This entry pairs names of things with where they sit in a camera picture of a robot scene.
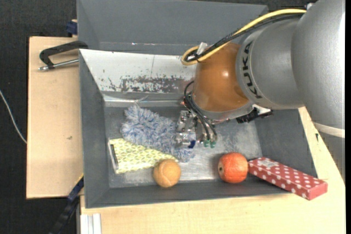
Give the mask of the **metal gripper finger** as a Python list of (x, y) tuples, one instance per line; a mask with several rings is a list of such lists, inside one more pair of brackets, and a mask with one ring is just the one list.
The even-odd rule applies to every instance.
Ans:
[(191, 134), (185, 132), (177, 132), (175, 135), (175, 147), (191, 148)]
[(191, 113), (189, 111), (181, 111), (177, 121), (177, 131), (190, 131), (191, 126)]

